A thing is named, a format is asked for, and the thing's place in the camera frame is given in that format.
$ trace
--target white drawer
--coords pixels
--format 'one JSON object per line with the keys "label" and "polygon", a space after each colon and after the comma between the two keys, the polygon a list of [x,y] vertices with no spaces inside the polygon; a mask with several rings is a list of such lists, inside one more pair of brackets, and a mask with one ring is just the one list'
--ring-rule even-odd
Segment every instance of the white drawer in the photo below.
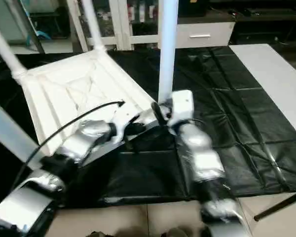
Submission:
{"label": "white drawer", "polygon": [[178,24],[176,48],[228,45],[234,22]]}

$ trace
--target white chair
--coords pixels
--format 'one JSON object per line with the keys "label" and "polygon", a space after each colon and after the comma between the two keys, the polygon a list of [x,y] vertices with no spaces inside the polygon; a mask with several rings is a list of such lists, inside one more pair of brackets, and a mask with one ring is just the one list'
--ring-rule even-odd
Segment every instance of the white chair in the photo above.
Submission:
{"label": "white chair", "polygon": [[[12,77],[22,86],[38,141],[43,142],[61,126],[82,113],[110,101],[132,103],[139,112],[150,109],[153,99],[106,53],[92,0],[83,0],[85,14],[94,41],[94,49],[41,67],[26,69],[0,34],[0,55],[11,69]],[[163,14],[160,62],[159,101],[172,92],[178,0],[166,0]],[[116,106],[93,112],[84,119],[109,121]],[[54,137],[45,149],[46,155],[75,129],[71,125]],[[23,162],[37,146],[0,108],[0,141]],[[29,164],[40,166],[40,153]]]}

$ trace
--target metal table leg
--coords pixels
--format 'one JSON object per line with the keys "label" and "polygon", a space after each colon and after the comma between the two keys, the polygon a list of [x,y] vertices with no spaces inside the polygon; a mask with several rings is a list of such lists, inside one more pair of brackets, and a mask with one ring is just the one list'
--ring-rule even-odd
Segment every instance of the metal table leg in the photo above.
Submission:
{"label": "metal table leg", "polygon": [[33,41],[33,43],[35,44],[36,48],[38,49],[39,53],[45,53],[43,47],[41,46],[41,43],[36,35],[35,30],[33,29],[33,26],[30,23],[30,20],[28,19],[28,16],[26,15],[23,6],[20,2],[20,0],[14,0],[13,1],[15,9],[18,11],[18,13],[20,14],[20,17],[22,19],[22,22],[25,26],[25,28],[27,29],[29,35],[31,36],[31,40]]}
{"label": "metal table leg", "polygon": [[292,205],[296,202],[296,194],[294,194],[293,196],[289,197],[288,199],[285,199],[283,201],[281,201],[280,203],[276,204],[275,206],[261,212],[260,214],[254,216],[254,220],[255,221],[259,221],[289,205]]}

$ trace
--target white cabinet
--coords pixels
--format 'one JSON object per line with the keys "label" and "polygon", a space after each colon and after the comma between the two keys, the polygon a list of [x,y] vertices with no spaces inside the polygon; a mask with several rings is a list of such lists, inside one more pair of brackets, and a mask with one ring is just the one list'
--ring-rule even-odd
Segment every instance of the white cabinet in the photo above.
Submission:
{"label": "white cabinet", "polygon": [[177,48],[228,45],[234,22],[179,24]]}
{"label": "white cabinet", "polygon": [[[67,0],[81,46],[87,49],[92,39],[83,26],[80,0]],[[133,50],[139,44],[160,48],[163,0],[94,0],[102,41],[117,50]],[[234,22],[178,24],[177,48],[228,45]]]}

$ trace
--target black cloth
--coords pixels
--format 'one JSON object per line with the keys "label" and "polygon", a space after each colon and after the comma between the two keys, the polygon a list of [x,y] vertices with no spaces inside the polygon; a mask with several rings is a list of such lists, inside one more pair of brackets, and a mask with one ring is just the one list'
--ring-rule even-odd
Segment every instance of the black cloth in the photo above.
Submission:
{"label": "black cloth", "polygon": [[[158,50],[109,54],[157,99]],[[72,55],[19,58],[32,68]],[[195,117],[212,138],[237,197],[296,192],[296,131],[229,47],[178,49],[173,86],[193,91]],[[36,138],[22,89],[4,64],[0,64],[0,104]],[[194,199],[174,139],[166,130],[156,127],[131,143],[133,150],[122,146],[84,167],[68,191],[67,207]],[[0,182],[1,199],[21,163],[2,145],[0,152],[0,175],[6,175]]]}

